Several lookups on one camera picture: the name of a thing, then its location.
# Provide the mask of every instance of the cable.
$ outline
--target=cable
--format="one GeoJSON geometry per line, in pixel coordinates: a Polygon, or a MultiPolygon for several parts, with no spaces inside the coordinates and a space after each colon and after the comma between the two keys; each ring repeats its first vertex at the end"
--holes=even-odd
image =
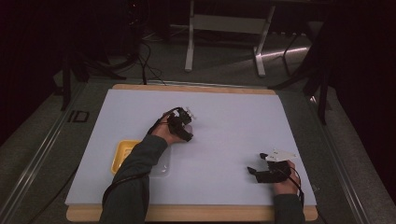
{"type": "Polygon", "coordinates": [[[131,181],[131,180],[135,180],[135,179],[140,179],[140,178],[143,178],[143,177],[146,177],[146,176],[149,176],[149,172],[146,172],[146,173],[143,173],[143,174],[140,174],[140,175],[128,176],[128,177],[125,177],[125,178],[123,178],[123,179],[121,179],[121,180],[119,180],[119,181],[116,181],[116,182],[112,183],[110,186],[108,186],[108,188],[106,189],[106,191],[105,191],[105,193],[104,193],[104,195],[103,195],[103,198],[102,198],[102,207],[105,206],[105,203],[106,203],[106,201],[107,201],[107,197],[108,197],[108,195],[110,194],[110,192],[111,192],[113,189],[115,189],[117,186],[119,186],[119,185],[121,185],[121,184],[123,184],[123,183],[125,183],[125,182],[131,181]]]}
{"type": "Polygon", "coordinates": [[[149,62],[149,57],[151,56],[151,47],[148,45],[148,44],[146,44],[145,42],[142,42],[142,45],[144,45],[146,48],[148,48],[148,56],[147,56],[147,58],[145,59],[143,56],[141,56],[141,55],[139,55],[139,58],[138,58],[138,60],[139,60],[139,62],[140,62],[140,64],[141,64],[141,66],[142,66],[142,78],[143,78],[143,84],[144,85],[147,85],[147,76],[146,76],[146,67],[148,67],[148,69],[150,70],[150,72],[156,77],[156,78],[158,78],[162,83],[163,83],[163,85],[165,85],[166,86],[166,84],[163,82],[163,80],[160,78],[160,77],[158,77],[155,73],[154,73],[154,71],[152,71],[152,68],[148,65],[148,62],[149,62]]]}
{"type": "Polygon", "coordinates": [[[129,65],[129,67],[126,67],[126,68],[124,68],[124,69],[122,69],[122,70],[120,70],[120,71],[117,71],[116,72],[116,74],[121,74],[121,73],[124,73],[124,72],[126,72],[126,71],[128,71],[128,70],[130,70],[131,68],[133,68],[134,67],[134,65],[135,65],[136,63],[134,63],[134,64],[131,64],[131,65],[129,65]]]}
{"type": "MultiPolygon", "coordinates": [[[[298,174],[298,172],[296,171],[296,169],[294,169],[293,167],[290,167],[290,166],[289,166],[288,168],[290,168],[291,170],[293,170],[293,171],[297,174],[297,177],[300,179],[300,183],[301,183],[300,175],[298,174]]],[[[293,178],[291,178],[289,175],[286,175],[285,172],[283,172],[283,171],[280,170],[279,168],[276,168],[276,170],[279,171],[279,172],[280,172],[281,174],[283,174],[284,176],[286,176],[286,177],[297,187],[297,189],[299,190],[299,195],[298,195],[298,197],[299,197],[299,199],[300,199],[301,205],[304,206],[304,192],[303,192],[303,190],[302,190],[302,188],[301,188],[302,184],[298,184],[295,180],[293,180],[293,178]]]]}
{"type": "Polygon", "coordinates": [[[148,69],[149,69],[149,71],[152,73],[152,75],[155,76],[154,78],[152,78],[153,80],[158,79],[158,80],[161,81],[161,83],[162,83],[164,86],[166,86],[166,83],[160,78],[160,76],[163,74],[163,71],[161,71],[161,70],[158,69],[158,68],[153,68],[153,67],[151,67],[151,66],[149,66],[149,65],[148,65],[148,69]],[[153,69],[159,71],[160,74],[157,76],[157,74],[154,73],[153,69]]]}
{"type": "MultiPolygon", "coordinates": [[[[172,34],[169,35],[169,37],[172,37],[172,36],[175,36],[175,35],[178,35],[178,34],[182,34],[183,32],[187,31],[188,29],[189,29],[188,27],[181,28],[181,29],[178,30],[178,31],[174,31],[172,34]]],[[[150,37],[152,37],[152,36],[155,36],[156,34],[157,34],[157,33],[155,33],[155,32],[151,32],[149,35],[144,36],[142,39],[145,40],[145,41],[149,41],[149,42],[160,42],[160,41],[164,41],[163,38],[160,38],[160,37],[158,37],[158,36],[157,36],[156,39],[150,38],[150,37]]]]}
{"type": "Polygon", "coordinates": [[[130,14],[130,23],[129,25],[131,26],[131,28],[142,28],[144,26],[146,26],[149,23],[149,18],[151,17],[151,10],[150,10],[150,5],[149,5],[149,1],[148,0],[128,0],[128,8],[129,10],[129,14],[130,14]],[[145,12],[144,10],[142,10],[142,7],[144,7],[142,5],[142,2],[145,2],[147,5],[147,12],[145,12]]]}
{"type": "Polygon", "coordinates": [[[324,218],[324,216],[319,212],[318,209],[317,209],[317,211],[318,211],[319,217],[323,220],[323,222],[324,222],[325,224],[329,224],[329,223],[326,221],[326,219],[324,218]]]}
{"type": "Polygon", "coordinates": [[[109,69],[107,69],[106,67],[102,66],[101,64],[99,64],[99,62],[91,60],[89,57],[87,57],[85,54],[81,53],[81,52],[76,52],[76,56],[82,61],[84,62],[84,64],[86,66],[89,66],[91,68],[97,69],[101,72],[103,72],[105,75],[107,75],[108,77],[114,78],[114,79],[122,79],[125,80],[126,77],[121,77],[115,73],[113,73],[112,71],[110,71],[109,69]]]}
{"type": "Polygon", "coordinates": [[[72,177],[76,174],[78,170],[78,167],[73,171],[73,173],[67,178],[66,182],[64,183],[64,185],[61,187],[61,189],[55,194],[54,197],[51,198],[51,200],[49,200],[49,202],[47,202],[47,204],[41,208],[41,210],[29,220],[29,224],[35,223],[35,221],[37,220],[38,217],[41,216],[41,214],[43,214],[43,212],[53,203],[53,201],[55,201],[55,199],[61,194],[61,192],[64,190],[64,188],[66,188],[67,184],[69,183],[69,181],[72,179],[72,177]]]}

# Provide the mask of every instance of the black cable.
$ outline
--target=black cable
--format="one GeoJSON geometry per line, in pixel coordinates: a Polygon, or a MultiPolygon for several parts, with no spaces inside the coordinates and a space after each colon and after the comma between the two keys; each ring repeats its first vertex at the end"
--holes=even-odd
{"type": "Polygon", "coordinates": [[[148,0],[128,0],[128,8],[130,9],[130,27],[133,29],[138,29],[146,26],[149,23],[149,18],[151,17],[151,10],[148,0]],[[142,10],[144,7],[142,2],[146,3],[147,11],[142,10]]]}
{"type": "Polygon", "coordinates": [[[154,75],[156,78],[158,78],[162,83],[163,83],[163,85],[165,85],[166,86],[166,84],[165,84],[165,82],[163,82],[163,80],[159,77],[159,76],[157,76],[155,73],[154,73],[154,71],[152,71],[152,69],[156,69],[156,70],[158,70],[158,71],[160,71],[160,73],[162,73],[162,71],[161,70],[159,70],[159,69],[157,69],[157,68],[152,68],[151,66],[149,66],[149,57],[150,57],[150,55],[151,55],[151,47],[148,45],[148,44],[146,44],[145,42],[142,42],[142,45],[144,45],[147,49],[148,49],[148,56],[147,56],[147,58],[146,59],[144,59],[144,57],[143,56],[139,56],[139,61],[140,61],[140,63],[141,63],[141,66],[142,66],[142,69],[143,69],[143,71],[142,71],[142,76],[143,77],[146,77],[146,67],[150,70],[150,72],[152,73],[152,75],[154,75]]]}
{"type": "Polygon", "coordinates": [[[140,174],[140,175],[128,176],[128,177],[125,177],[125,178],[123,178],[123,179],[121,179],[121,180],[119,180],[119,181],[116,181],[116,182],[112,183],[110,186],[108,186],[108,188],[106,189],[106,191],[105,191],[105,193],[104,193],[104,195],[103,195],[103,198],[102,198],[102,207],[105,207],[105,203],[106,203],[106,201],[107,201],[108,195],[109,195],[110,192],[111,192],[113,189],[115,189],[117,186],[119,186],[119,185],[121,185],[121,184],[123,184],[123,183],[125,183],[125,182],[131,181],[131,180],[140,179],[140,178],[145,177],[145,176],[149,176],[149,172],[146,172],[146,173],[143,173],[143,174],[140,174]]]}
{"type": "MultiPolygon", "coordinates": [[[[300,182],[301,182],[301,178],[300,178],[300,175],[298,174],[298,172],[292,167],[288,167],[288,168],[292,169],[297,174],[297,177],[300,179],[300,182]]],[[[301,205],[304,207],[304,192],[301,188],[301,184],[298,184],[295,180],[293,180],[293,178],[291,178],[289,175],[285,174],[285,172],[283,172],[279,168],[276,168],[276,170],[279,171],[284,176],[286,176],[297,187],[297,189],[300,191],[298,197],[300,199],[301,205]]]]}
{"type": "Polygon", "coordinates": [[[323,222],[324,222],[325,224],[329,224],[329,223],[326,221],[326,219],[324,218],[324,216],[319,212],[318,209],[317,209],[317,211],[318,211],[319,217],[323,220],[323,222]]]}
{"type": "Polygon", "coordinates": [[[100,63],[103,67],[110,69],[110,70],[120,70],[122,68],[128,67],[132,64],[134,64],[137,61],[137,54],[130,54],[127,56],[125,62],[122,63],[117,63],[117,64],[102,64],[100,63]]]}
{"type": "Polygon", "coordinates": [[[126,68],[124,68],[124,69],[122,69],[122,70],[120,70],[120,71],[117,71],[116,74],[119,75],[119,74],[122,74],[122,73],[124,73],[124,72],[126,72],[126,71],[132,69],[132,68],[134,67],[135,64],[137,64],[137,63],[131,64],[131,65],[129,65],[129,67],[126,67],[126,68]]]}
{"type": "Polygon", "coordinates": [[[64,190],[64,188],[66,188],[67,184],[69,183],[69,181],[72,179],[72,177],[76,174],[78,170],[78,167],[73,171],[73,173],[67,178],[66,182],[64,183],[64,185],[61,187],[61,189],[55,194],[54,197],[52,197],[51,200],[49,200],[49,202],[47,202],[47,204],[41,208],[41,210],[29,220],[29,224],[31,223],[35,223],[35,220],[41,216],[41,214],[43,214],[43,212],[53,203],[53,201],[55,201],[55,199],[61,194],[61,192],[64,190]]]}
{"type": "Polygon", "coordinates": [[[99,62],[94,61],[92,59],[90,59],[89,57],[87,57],[85,54],[81,53],[81,52],[76,52],[76,56],[82,61],[84,62],[84,64],[86,66],[89,66],[91,68],[97,69],[101,72],[103,72],[105,75],[107,75],[108,77],[114,78],[114,79],[121,79],[121,80],[125,80],[126,77],[121,77],[115,73],[113,73],[112,71],[110,71],[109,69],[105,68],[104,66],[102,66],[101,64],[99,64],[99,62]]]}

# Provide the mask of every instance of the table leg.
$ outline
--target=table leg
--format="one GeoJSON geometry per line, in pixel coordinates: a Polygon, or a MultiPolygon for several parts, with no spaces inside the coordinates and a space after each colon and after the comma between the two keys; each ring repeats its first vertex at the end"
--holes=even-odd
{"type": "Polygon", "coordinates": [[[272,6],[270,8],[270,11],[268,12],[268,16],[267,19],[265,20],[264,26],[262,27],[262,33],[260,36],[259,45],[253,49],[259,77],[265,77],[264,65],[262,63],[262,46],[264,45],[265,38],[268,35],[268,30],[270,28],[270,24],[274,16],[274,12],[275,12],[275,6],[272,6]]]}
{"type": "Polygon", "coordinates": [[[186,65],[184,70],[186,72],[192,71],[192,59],[194,56],[194,1],[190,1],[190,25],[189,25],[189,46],[187,48],[186,65]]]}

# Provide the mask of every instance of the floor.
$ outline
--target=floor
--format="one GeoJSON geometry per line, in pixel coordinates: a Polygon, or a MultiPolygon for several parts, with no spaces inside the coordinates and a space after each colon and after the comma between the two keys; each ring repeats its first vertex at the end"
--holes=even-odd
{"type": "MultiPolygon", "coordinates": [[[[64,204],[73,172],[78,167],[84,152],[84,144],[91,134],[94,121],[100,111],[106,90],[115,83],[141,84],[142,64],[147,61],[146,78],[151,84],[177,85],[217,85],[264,88],[286,80],[288,77],[281,55],[291,41],[291,37],[270,34],[264,45],[262,58],[266,77],[258,77],[252,60],[252,48],[258,37],[255,35],[226,35],[210,32],[196,34],[193,69],[184,71],[187,50],[185,27],[173,27],[170,41],[147,32],[145,44],[141,45],[141,62],[116,71],[127,77],[115,81],[96,71],[88,83],[73,81],[73,101],[69,109],[60,111],[62,97],[51,95],[37,111],[2,145],[0,150],[0,178],[2,179],[0,202],[6,202],[12,191],[21,188],[16,183],[27,176],[28,165],[37,151],[45,151],[37,173],[26,179],[29,188],[22,188],[19,195],[12,198],[7,210],[2,206],[1,223],[69,223],[65,218],[67,206],[64,204]],[[70,122],[71,111],[90,111],[87,123],[70,122]]],[[[303,60],[310,42],[301,36],[287,54],[290,70],[294,70],[303,60]]],[[[121,62],[119,56],[112,56],[113,63],[121,62]]],[[[287,87],[286,94],[302,94],[305,80],[287,87]]],[[[293,102],[285,108],[293,116],[315,116],[315,111],[295,111],[293,102]]],[[[318,130],[291,123],[293,130],[304,131],[298,136],[305,141],[298,142],[306,147],[305,157],[310,160],[306,169],[312,173],[313,189],[318,199],[318,209],[323,218],[312,223],[394,223],[394,204],[380,184],[370,160],[364,152],[359,137],[343,108],[338,104],[335,92],[330,89],[326,110],[327,125],[317,127],[325,139],[313,139],[309,133],[318,130]],[[318,142],[324,142],[332,151],[323,152],[326,164],[318,164],[308,150],[314,150],[318,142]]]]}

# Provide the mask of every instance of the person's left hand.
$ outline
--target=person's left hand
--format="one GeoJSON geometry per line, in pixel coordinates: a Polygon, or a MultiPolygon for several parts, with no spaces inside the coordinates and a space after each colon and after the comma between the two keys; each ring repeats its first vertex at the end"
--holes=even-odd
{"type": "Polygon", "coordinates": [[[155,127],[155,129],[152,131],[152,135],[157,135],[161,138],[163,138],[168,146],[177,143],[177,142],[185,142],[183,139],[179,138],[177,135],[172,134],[169,132],[169,127],[168,127],[168,119],[169,116],[165,116],[161,122],[155,127]]]}

